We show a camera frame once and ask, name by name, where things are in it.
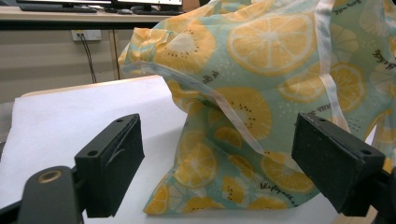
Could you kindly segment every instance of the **black bracket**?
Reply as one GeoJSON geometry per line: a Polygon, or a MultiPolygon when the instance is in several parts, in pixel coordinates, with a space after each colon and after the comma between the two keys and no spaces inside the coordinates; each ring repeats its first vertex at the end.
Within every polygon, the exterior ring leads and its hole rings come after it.
{"type": "Polygon", "coordinates": [[[385,155],[326,119],[299,114],[291,156],[338,213],[396,223],[396,169],[382,167],[385,155]]]}
{"type": "Polygon", "coordinates": [[[32,175],[22,199],[0,210],[1,223],[83,223],[115,216],[144,158],[139,115],[114,120],[75,157],[32,175]]]}

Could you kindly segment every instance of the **screw hole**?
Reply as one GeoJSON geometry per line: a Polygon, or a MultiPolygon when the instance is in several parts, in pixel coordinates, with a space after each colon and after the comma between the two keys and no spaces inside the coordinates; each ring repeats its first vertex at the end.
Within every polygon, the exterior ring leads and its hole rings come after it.
{"type": "Polygon", "coordinates": [[[89,156],[95,156],[96,154],[98,154],[98,151],[90,151],[88,153],[89,156]]]}
{"type": "Polygon", "coordinates": [[[361,150],[361,153],[363,153],[364,155],[371,155],[372,153],[371,153],[371,151],[369,151],[369,150],[361,150]]]}

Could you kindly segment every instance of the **kiwi print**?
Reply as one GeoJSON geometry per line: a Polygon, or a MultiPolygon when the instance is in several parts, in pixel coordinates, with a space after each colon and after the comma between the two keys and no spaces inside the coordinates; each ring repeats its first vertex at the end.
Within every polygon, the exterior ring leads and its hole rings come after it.
{"type": "Polygon", "coordinates": [[[173,40],[159,45],[153,61],[166,64],[181,73],[195,75],[206,65],[215,47],[215,37],[196,20],[173,40]]]}
{"type": "Polygon", "coordinates": [[[271,111],[262,95],[247,87],[216,89],[224,96],[236,116],[256,139],[268,136],[272,128],[271,111]]]}

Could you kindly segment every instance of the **keyboard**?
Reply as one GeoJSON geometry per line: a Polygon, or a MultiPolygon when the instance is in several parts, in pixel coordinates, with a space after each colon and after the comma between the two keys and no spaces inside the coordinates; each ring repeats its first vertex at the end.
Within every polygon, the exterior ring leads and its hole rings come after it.
{"type": "Polygon", "coordinates": [[[152,15],[152,16],[178,16],[183,14],[184,12],[181,11],[159,11],[159,10],[136,10],[132,9],[132,13],[135,15],[152,15]]]}
{"type": "Polygon", "coordinates": [[[93,8],[86,7],[42,7],[42,6],[20,6],[22,11],[39,12],[77,12],[77,13],[96,13],[93,8]]]}

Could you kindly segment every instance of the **wall outlet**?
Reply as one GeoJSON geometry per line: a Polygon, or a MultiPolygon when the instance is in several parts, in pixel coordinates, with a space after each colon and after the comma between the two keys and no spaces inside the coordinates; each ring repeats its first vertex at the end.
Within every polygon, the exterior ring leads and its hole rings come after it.
{"type": "Polygon", "coordinates": [[[72,30],[74,41],[81,41],[78,35],[84,35],[86,40],[101,40],[102,33],[100,30],[72,30]]]}

